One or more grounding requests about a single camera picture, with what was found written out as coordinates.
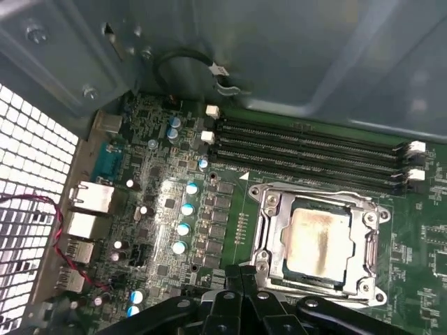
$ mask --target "black cable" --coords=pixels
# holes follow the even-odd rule
[[[214,63],[211,58],[204,55],[202,52],[187,49],[184,47],[166,52],[165,54],[162,54],[161,56],[155,58],[154,63],[152,64],[152,74],[154,75],[156,83],[160,86],[163,92],[165,92],[168,95],[171,95],[171,91],[169,88],[169,84],[160,74],[160,66],[165,62],[170,61],[173,58],[180,58],[180,57],[195,59],[196,61],[204,63],[208,67],[212,66],[212,64]]]

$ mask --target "motherboard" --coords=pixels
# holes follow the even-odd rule
[[[420,142],[408,139],[208,107],[129,98],[119,133],[101,147],[89,182],[121,194],[121,201],[107,223],[92,221],[102,229],[91,234],[72,220],[68,252],[111,290],[75,281],[67,271],[59,281],[72,292],[88,334],[169,297],[200,299],[223,288],[225,266],[253,256],[260,209],[254,195],[266,184],[352,192],[383,209],[389,218],[380,226],[374,273],[387,300],[360,311],[414,334],[447,333],[447,146],[424,144],[421,160],[408,155]],[[308,136],[300,146],[310,154],[300,158],[311,167],[289,159],[296,148],[290,129]],[[331,150],[337,154],[327,155]],[[295,206],[300,229],[315,206],[321,210],[309,202]],[[343,221],[344,212],[330,206],[331,218]],[[86,214],[76,215],[86,222]]]

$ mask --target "cpu socket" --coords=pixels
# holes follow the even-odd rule
[[[290,297],[320,295],[350,308],[379,306],[379,226],[390,212],[354,192],[284,183],[253,185],[259,202],[249,264],[260,288]]]

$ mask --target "capacitor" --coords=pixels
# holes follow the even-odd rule
[[[179,132],[177,129],[169,128],[166,132],[169,142],[177,143],[179,141]]]
[[[112,260],[112,262],[119,262],[120,260],[125,260],[125,259],[126,259],[126,253],[123,251],[110,254],[110,260]]]
[[[87,298],[86,297],[80,297],[78,300],[72,301],[70,303],[70,309],[77,309],[81,308],[87,305]]]
[[[141,190],[140,184],[133,179],[129,179],[128,181],[126,181],[126,186],[133,191]]]
[[[186,194],[195,195],[198,192],[198,186],[195,183],[189,183],[186,185]]]
[[[159,141],[157,141],[157,140],[149,140],[147,142],[147,147],[149,148],[149,150],[155,150],[156,148],[159,147]]]
[[[182,222],[177,226],[177,233],[180,236],[187,236],[189,234],[190,230],[191,230],[191,227],[189,227],[188,223]]]
[[[140,214],[141,215],[147,214],[147,207],[146,206],[141,206],[140,207]]]
[[[206,158],[198,160],[198,169],[202,172],[205,172],[206,169],[208,169],[208,160]]]
[[[129,247],[129,243],[127,241],[115,241],[113,244],[113,248],[117,250],[124,250]]]
[[[130,298],[131,303],[135,305],[141,304],[145,299],[145,295],[146,294],[142,290],[133,291]]]
[[[93,299],[93,305],[95,305],[96,307],[99,307],[104,304],[107,304],[111,300],[112,300],[112,296],[109,293],[103,293],[102,295],[99,295],[95,299]]]
[[[194,213],[194,206],[192,204],[184,204],[180,211],[183,215],[190,216]]]
[[[130,318],[131,316],[138,314],[140,312],[140,309],[137,306],[130,306],[127,310],[127,317]]]
[[[173,251],[175,255],[181,255],[186,251],[187,245],[183,241],[177,241],[173,244]]]
[[[170,117],[169,124],[172,128],[178,130],[180,126],[182,126],[182,120],[180,120],[178,117]]]

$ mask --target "chip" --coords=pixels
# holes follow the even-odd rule
[[[211,213],[202,213],[202,220],[211,220]]]
[[[194,256],[194,257],[193,257],[193,263],[194,263],[194,264],[200,264],[200,265],[202,265],[202,263],[203,263],[203,258],[202,258],[202,257],[199,257],[199,256]]]
[[[156,274],[159,276],[167,276],[168,275],[168,267],[166,265],[159,265],[159,268],[156,271]]]
[[[149,176],[151,176],[151,177],[160,177],[160,174],[161,174],[161,169],[158,166],[153,167],[149,171]]]
[[[205,206],[212,206],[214,204],[214,200],[212,198],[205,199]]]
[[[191,149],[198,150],[199,146],[202,144],[202,140],[200,137],[196,137],[191,145]]]
[[[215,255],[220,255],[223,246],[224,245],[221,242],[208,240],[206,252]]]
[[[225,228],[217,225],[212,225],[210,228],[210,236],[216,239],[223,239],[225,237]]]
[[[209,185],[207,187],[207,191],[210,192],[210,193],[216,193],[217,187],[215,185]]]
[[[199,227],[198,228],[198,232],[200,234],[207,234],[208,233],[208,228],[206,228],[206,227]]]
[[[231,206],[231,199],[216,197],[214,199],[214,206],[218,208],[228,209]]]
[[[189,150],[189,143],[181,143],[180,150],[182,151],[188,151]]]
[[[149,296],[158,297],[159,295],[160,295],[160,288],[150,288],[149,289]]]
[[[170,297],[179,297],[182,295],[182,289],[181,288],[171,288],[170,289]]]
[[[196,248],[197,249],[204,249],[205,248],[205,242],[196,242]]]
[[[166,199],[166,202],[165,202],[165,207],[166,208],[172,209],[172,208],[174,208],[174,206],[175,206],[175,200],[174,199]]]
[[[234,186],[229,183],[219,183],[217,186],[217,192],[224,194],[233,194]]]
[[[148,234],[149,234],[149,230],[145,229],[145,228],[141,228],[138,231],[138,237],[141,239],[146,239]]]
[[[219,265],[221,263],[221,259],[214,257],[214,256],[209,256],[206,255],[204,260],[203,260],[203,266],[204,267],[209,267],[210,269],[218,269]]]
[[[204,119],[199,119],[197,122],[197,131],[204,131],[205,130],[205,120]]]
[[[228,214],[223,213],[222,211],[213,211],[211,220],[218,223],[227,223],[228,222]]]
[[[186,127],[187,128],[194,128],[195,125],[196,125],[196,120],[188,120],[188,121],[186,121]]]
[[[197,170],[197,161],[189,161],[188,162],[188,170]]]
[[[197,153],[199,155],[206,155],[208,153],[208,144],[201,144],[197,148]]]

